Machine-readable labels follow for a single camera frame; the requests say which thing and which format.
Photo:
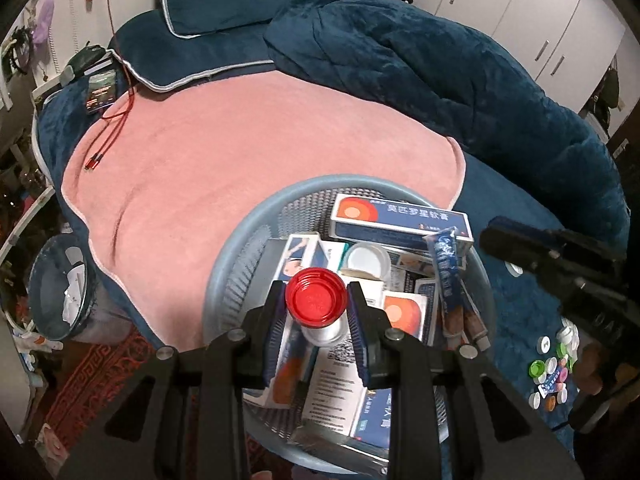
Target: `pink mat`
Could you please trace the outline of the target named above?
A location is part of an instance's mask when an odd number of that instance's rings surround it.
[[[126,101],[125,94],[110,114]],[[272,194],[353,173],[450,208],[465,176],[455,140],[391,108],[280,72],[169,96],[138,89],[122,134],[88,173],[82,168],[109,131],[101,127],[92,126],[71,156],[63,197],[88,226],[97,265],[180,351],[202,344],[205,289],[220,248]]]

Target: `trash bin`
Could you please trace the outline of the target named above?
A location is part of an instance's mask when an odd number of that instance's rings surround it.
[[[71,233],[45,243],[33,263],[28,293],[31,317],[47,339],[115,345],[131,330],[129,317],[111,301]]]
[[[269,238],[317,231],[322,239],[332,239],[329,237],[330,215],[338,193],[431,205],[417,193],[393,182],[353,174],[312,178],[269,197],[242,220],[216,259],[207,284],[203,312],[205,343],[240,326],[244,295]],[[473,248],[467,255],[463,278],[487,326],[489,339],[493,341],[494,295],[482,261]],[[352,472],[313,457],[287,442],[300,423],[304,401],[304,397],[296,398],[290,410],[265,409],[246,402],[244,424],[247,432],[266,449],[290,462],[329,476],[353,475]],[[449,430],[444,398],[439,391],[436,391],[436,410],[442,442],[448,437]]]

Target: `bed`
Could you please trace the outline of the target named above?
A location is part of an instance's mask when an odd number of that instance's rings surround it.
[[[238,0],[221,14],[228,1],[161,0],[117,32],[113,54],[140,84],[94,172],[82,167],[113,125],[84,110],[88,78],[38,118],[63,212],[154,345],[207,342],[204,288],[225,239],[270,194],[323,174],[392,180],[468,213],[476,234],[503,215],[625,249],[604,145],[486,35],[399,0]],[[110,110],[127,103],[120,69],[117,89]],[[498,313],[495,365],[528,397],[527,365],[561,327],[558,302],[476,249]],[[554,426],[574,398],[541,416]],[[569,429],[558,437],[571,449]]]

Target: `metal screw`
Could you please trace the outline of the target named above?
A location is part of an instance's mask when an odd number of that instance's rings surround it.
[[[226,336],[230,341],[233,341],[235,343],[238,341],[242,341],[242,339],[246,337],[246,332],[241,328],[233,328],[226,333]]]
[[[400,341],[404,337],[404,332],[399,328],[387,328],[385,337],[391,339],[391,341]]]
[[[475,359],[476,357],[478,357],[478,349],[476,349],[475,346],[462,345],[458,352],[460,352],[460,355],[462,355],[462,357],[464,357],[465,359]]]
[[[156,357],[161,361],[166,361],[174,355],[174,349],[170,346],[163,346],[156,352]]]

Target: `qr code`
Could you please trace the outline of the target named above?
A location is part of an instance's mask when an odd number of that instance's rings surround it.
[[[329,350],[327,357],[341,363],[351,364],[356,362],[356,357],[353,354],[353,345],[351,344],[351,338],[343,339],[336,346],[332,347]]]

